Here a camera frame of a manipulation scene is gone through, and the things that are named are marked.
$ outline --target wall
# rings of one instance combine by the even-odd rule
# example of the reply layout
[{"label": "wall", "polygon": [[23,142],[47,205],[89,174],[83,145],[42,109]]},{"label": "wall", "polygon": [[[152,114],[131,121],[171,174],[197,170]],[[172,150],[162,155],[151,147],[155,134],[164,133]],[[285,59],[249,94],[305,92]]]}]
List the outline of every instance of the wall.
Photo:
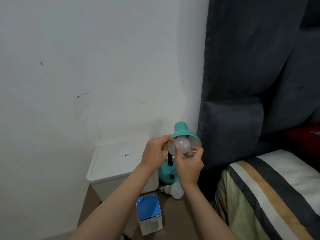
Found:
[{"label": "wall", "polygon": [[0,0],[0,232],[72,231],[94,149],[196,132],[209,0]]}]

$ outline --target person's right arm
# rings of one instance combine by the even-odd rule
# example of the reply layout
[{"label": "person's right arm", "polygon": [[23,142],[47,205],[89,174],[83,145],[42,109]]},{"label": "person's right arm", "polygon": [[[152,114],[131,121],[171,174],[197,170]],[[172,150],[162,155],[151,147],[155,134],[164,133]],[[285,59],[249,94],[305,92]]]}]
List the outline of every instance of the person's right arm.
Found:
[{"label": "person's right arm", "polygon": [[238,240],[226,223],[219,217],[198,187],[198,178],[203,168],[202,147],[195,150],[193,157],[182,159],[179,145],[175,145],[175,166],[180,184],[190,202],[192,212],[204,240]]}]

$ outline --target upholstered headboard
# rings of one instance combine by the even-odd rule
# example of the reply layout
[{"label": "upholstered headboard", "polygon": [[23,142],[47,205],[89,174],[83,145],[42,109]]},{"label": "upholstered headboard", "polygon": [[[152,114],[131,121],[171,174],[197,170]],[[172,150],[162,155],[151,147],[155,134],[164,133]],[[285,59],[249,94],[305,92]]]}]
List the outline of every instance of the upholstered headboard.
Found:
[{"label": "upholstered headboard", "polygon": [[210,0],[198,135],[205,169],[320,122],[320,0]]}]

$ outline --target person's left arm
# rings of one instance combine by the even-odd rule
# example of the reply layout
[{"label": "person's left arm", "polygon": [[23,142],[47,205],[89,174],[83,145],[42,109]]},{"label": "person's left arm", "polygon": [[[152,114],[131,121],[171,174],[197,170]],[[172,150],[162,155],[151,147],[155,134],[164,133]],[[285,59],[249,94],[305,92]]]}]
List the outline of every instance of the person's left arm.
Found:
[{"label": "person's left arm", "polygon": [[140,164],[79,226],[71,240],[118,240],[121,237],[144,186],[168,157],[168,141],[174,141],[170,134],[148,141]]}]

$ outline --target plastic storage container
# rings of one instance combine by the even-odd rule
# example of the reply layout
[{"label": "plastic storage container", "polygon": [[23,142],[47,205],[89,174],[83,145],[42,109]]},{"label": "plastic storage container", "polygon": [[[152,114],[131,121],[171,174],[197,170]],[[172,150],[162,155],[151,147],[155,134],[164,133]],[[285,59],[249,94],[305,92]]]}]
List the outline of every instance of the plastic storage container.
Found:
[{"label": "plastic storage container", "polygon": [[[102,201],[112,194],[140,163],[148,140],[147,138],[105,145],[94,151],[87,181],[91,183]],[[158,170],[156,170],[141,193],[154,191],[158,186]]]}]

